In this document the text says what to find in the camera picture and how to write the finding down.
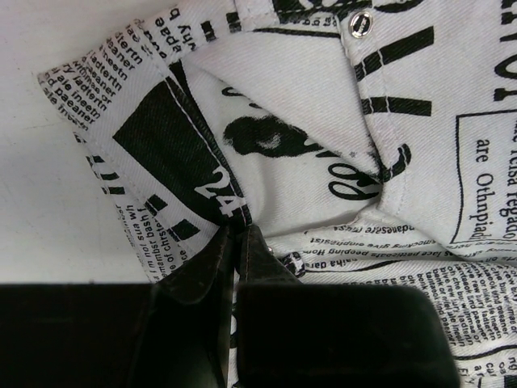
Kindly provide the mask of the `newspaper print trousers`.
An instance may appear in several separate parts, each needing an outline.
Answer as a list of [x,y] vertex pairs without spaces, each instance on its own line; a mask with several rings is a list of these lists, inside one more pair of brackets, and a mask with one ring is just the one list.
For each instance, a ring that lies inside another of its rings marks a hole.
[[516,4],[176,1],[41,73],[147,277],[229,224],[304,282],[408,285],[516,384]]

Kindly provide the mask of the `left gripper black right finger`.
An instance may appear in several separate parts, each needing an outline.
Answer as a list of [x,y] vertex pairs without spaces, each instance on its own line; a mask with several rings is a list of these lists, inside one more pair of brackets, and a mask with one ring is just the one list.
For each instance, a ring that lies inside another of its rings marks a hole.
[[426,295],[397,285],[305,284],[242,236],[237,375],[244,387],[458,387]]

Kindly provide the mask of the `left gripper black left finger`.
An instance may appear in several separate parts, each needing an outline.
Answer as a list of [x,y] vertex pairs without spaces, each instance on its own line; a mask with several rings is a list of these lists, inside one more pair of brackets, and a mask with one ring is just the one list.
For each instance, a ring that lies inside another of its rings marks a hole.
[[226,386],[233,238],[155,284],[2,285],[2,386]]

